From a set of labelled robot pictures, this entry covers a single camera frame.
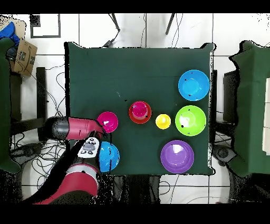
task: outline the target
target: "floor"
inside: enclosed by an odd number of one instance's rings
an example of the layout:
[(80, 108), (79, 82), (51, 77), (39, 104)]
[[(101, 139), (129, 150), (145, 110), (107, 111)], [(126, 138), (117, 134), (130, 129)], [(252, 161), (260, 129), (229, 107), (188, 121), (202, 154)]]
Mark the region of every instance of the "floor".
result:
[[(217, 110), (223, 111), (223, 75), (235, 70), (233, 63), (228, 59), (239, 51), (239, 43), (243, 40), (253, 40), (257, 44), (265, 46), (270, 40), (269, 14), (186, 14), (178, 13), (174, 18), (168, 35), (165, 35), (166, 27), (170, 19), (170, 13), (147, 13), (147, 42), (144, 14), (115, 14), (121, 32), (117, 36), (113, 47), (142, 46), (148, 48), (169, 48), (172, 46), (182, 48), (199, 48), (204, 43), (214, 42), (216, 50), (211, 59), (214, 61), (214, 69), (218, 71), (217, 79)], [(57, 80), (64, 86), (64, 45), (65, 41), (71, 41), (80, 46), (91, 48), (103, 46), (108, 40), (115, 37), (117, 30), (108, 14), (61, 14), (61, 38), (35, 38), (30, 36), (29, 15), (13, 15), (14, 18), (25, 21), (25, 39), (37, 46), (37, 56), (32, 75), (35, 76), (36, 67), (46, 67), (47, 90), (50, 92), (57, 105), (64, 97), (64, 90), (57, 84)], [(41, 27), (33, 28), (33, 35), (58, 35), (57, 14), (41, 14)], [(24, 77), (22, 84), (22, 117), (31, 119), (36, 117), (36, 82), (33, 77)], [(59, 106), (59, 111), (65, 114), (65, 102)], [(47, 114), (54, 116), (55, 106), (49, 98)], [(222, 113), (217, 113), (217, 119), (222, 120)], [(36, 130), (25, 133), (26, 137), (21, 144), (37, 142)], [(45, 172), (50, 169), (47, 162)], [(44, 175), (38, 166), (37, 160), (28, 162), (23, 171), (22, 188), (24, 198), (37, 191), (42, 184)], [(211, 165), (215, 174), (203, 175), (164, 175), (160, 182), (161, 203), (226, 203), (229, 196), (229, 176), (225, 167), (218, 165), (211, 158)]]

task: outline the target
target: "white label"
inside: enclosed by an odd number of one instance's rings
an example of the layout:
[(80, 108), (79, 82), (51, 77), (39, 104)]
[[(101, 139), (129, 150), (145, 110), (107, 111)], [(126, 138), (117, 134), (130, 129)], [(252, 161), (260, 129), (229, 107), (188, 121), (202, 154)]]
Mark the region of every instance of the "white label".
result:
[(96, 157), (99, 149), (99, 140), (97, 138), (90, 137), (81, 147), (78, 157), (80, 158), (93, 158)]

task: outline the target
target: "blue bowl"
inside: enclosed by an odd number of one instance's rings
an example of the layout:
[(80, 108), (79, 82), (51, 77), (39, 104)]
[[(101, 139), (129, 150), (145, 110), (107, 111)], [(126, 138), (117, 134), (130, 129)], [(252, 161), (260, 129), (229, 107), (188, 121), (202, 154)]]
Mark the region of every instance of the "blue bowl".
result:
[(110, 171), (116, 168), (119, 163), (120, 155), (118, 149), (109, 142), (102, 142), (99, 154), (100, 172)]
[(208, 77), (199, 70), (186, 71), (179, 79), (178, 90), (189, 101), (203, 99), (209, 91)]

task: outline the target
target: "pink cup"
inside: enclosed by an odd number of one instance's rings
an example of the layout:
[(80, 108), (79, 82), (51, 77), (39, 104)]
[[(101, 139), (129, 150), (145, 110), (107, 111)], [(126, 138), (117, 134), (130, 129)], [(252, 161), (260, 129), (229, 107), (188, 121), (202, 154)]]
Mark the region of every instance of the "pink cup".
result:
[(110, 111), (100, 114), (98, 117), (98, 122), (107, 133), (113, 132), (118, 126), (117, 116)]
[(148, 114), (147, 106), (142, 101), (137, 101), (132, 106), (132, 114), (134, 118), (138, 120), (143, 120)]

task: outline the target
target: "dark green table surface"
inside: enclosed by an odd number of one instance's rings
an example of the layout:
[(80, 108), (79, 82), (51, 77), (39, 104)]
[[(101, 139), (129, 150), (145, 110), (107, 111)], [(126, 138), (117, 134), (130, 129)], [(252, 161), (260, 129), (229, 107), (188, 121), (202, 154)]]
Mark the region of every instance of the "dark green table surface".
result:
[[(179, 133), (175, 126), (177, 111), (186, 105), (200, 107), (208, 122), (208, 95), (197, 102), (187, 101), (178, 91), (178, 81), (190, 69), (209, 77), (213, 44), (201, 49), (84, 49), (73, 43), (68, 47), (71, 116), (97, 119), (102, 112), (112, 111), (118, 117), (112, 142), (119, 149), (120, 162), (112, 174), (169, 174), (160, 162), (160, 152), (174, 139), (194, 150), (194, 164), (187, 174), (213, 174), (208, 167), (208, 126), (193, 137)], [(152, 108), (150, 120), (142, 125), (128, 115), (137, 100)], [(155, 125), (159, 114), (171, 117), (168, 129)]]
[(9, 38), (0, 39), (0, 170), (10, 173), (20, 171), (20, 166), (11, 160), (9, 156), (11, 137), (11, 90), (9, 62), (6, 59), (6, 51), (14, 45)]
[(234, 150), (229, 162), (239, 176), (251, 173), (270, 174), (270, 156), (262, 150), (266, 79), (270, 77), (270, 48), (243, 41), (240, 51), (231, 57), (240, 75), (237, 88), (238, 124)]

